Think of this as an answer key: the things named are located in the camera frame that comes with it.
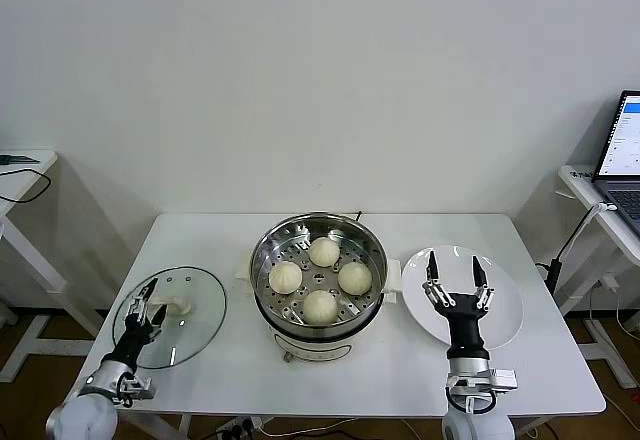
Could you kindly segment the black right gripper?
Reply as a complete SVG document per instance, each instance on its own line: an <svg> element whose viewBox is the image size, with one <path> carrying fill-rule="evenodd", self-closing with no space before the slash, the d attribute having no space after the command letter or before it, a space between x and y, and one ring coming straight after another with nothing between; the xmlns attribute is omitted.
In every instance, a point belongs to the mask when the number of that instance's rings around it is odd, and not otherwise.
<svg viewBox="0 0 640 440"><path fill-rule="evenodd" d="M422 288L435 311L448 322L449 360L489 359L489 352L484 348L484 340L480 334L479 320L489 311L495 289L488 285L486 273L476 256L472 257L472 274L476 287L475 296L465 293L450 294L439 280L435 253L429 252L425 269L426 280Z"/></svg>

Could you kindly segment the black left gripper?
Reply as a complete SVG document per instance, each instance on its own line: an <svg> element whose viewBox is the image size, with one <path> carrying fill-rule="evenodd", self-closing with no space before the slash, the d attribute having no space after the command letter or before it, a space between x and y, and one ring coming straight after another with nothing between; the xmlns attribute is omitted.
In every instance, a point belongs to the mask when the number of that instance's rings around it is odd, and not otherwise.
<svg viewBox="0 0 640 440"><path fill-rule="evenodd" d="M167 305L162 304L149 321L148 302L155 290L156 282L144 285L132 298L125 315L125 331L111 353L102 361L120 362L127 366L137 366L143 347L154 340L162 330L167 315Z"/></svg>

